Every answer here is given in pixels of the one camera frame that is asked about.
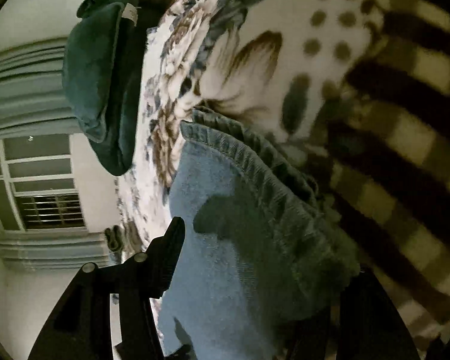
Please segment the blue denim pants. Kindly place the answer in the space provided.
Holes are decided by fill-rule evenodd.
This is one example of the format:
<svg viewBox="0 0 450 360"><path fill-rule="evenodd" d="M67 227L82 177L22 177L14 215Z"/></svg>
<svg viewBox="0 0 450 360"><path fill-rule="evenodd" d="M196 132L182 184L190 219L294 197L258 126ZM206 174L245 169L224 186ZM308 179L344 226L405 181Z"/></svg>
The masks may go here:
<svg viewBox="0 0 450 360"><path fill-rule="evenodd" d="M332 306L359 272L351 239L263 136L205 108L184 138L170 213L184 246L158 317L193 359L324 359Z"/></svg>

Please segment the white framed window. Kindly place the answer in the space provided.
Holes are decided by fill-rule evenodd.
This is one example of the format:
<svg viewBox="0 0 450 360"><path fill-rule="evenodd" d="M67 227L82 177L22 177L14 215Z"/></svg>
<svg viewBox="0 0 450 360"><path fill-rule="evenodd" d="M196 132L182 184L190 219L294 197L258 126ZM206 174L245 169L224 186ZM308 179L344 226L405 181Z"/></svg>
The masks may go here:
<svg viewBox="0 0 450 360"><path fill-rule="evenodd" d="M85 228L66 134L0 139L0 230Z"/></svg>

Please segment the grey window curtain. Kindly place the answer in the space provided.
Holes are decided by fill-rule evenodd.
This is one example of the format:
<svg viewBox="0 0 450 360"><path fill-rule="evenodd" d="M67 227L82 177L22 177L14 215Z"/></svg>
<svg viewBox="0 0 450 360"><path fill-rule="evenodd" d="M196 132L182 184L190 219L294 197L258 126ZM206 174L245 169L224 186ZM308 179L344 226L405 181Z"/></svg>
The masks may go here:
<svg viewBox="0 0 450 360"><path fill-rule="evenodd" d="M0 139L79 133L62 88L64 37L0 52Z"/></svg>

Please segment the floral fleece blanket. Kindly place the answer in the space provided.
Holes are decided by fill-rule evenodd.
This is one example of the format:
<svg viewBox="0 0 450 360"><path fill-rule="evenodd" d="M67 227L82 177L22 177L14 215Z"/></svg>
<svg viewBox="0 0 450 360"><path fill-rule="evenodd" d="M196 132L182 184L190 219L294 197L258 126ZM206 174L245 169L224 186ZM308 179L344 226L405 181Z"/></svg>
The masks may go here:
<svg viewBox="0 0 450 360"><path fill-rule="evenodd" d="M179 125L207 106L266 136L353 235L421 359L450 359L446 0L177 0L147 34L118 207L170 219Z"/></svg>

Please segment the dark green pillow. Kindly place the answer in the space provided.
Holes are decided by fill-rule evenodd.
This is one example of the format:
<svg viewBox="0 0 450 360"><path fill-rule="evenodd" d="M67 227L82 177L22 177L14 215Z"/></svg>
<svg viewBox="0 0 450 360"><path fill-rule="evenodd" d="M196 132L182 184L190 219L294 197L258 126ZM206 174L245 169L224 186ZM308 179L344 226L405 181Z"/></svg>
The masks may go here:
<svg viewBox="0 0 450 360"><path fill-rule="evenodd" d="M103 168L126 173L133 160L148 31L174 0L84 0L68 36L62 85Z"/></svg>

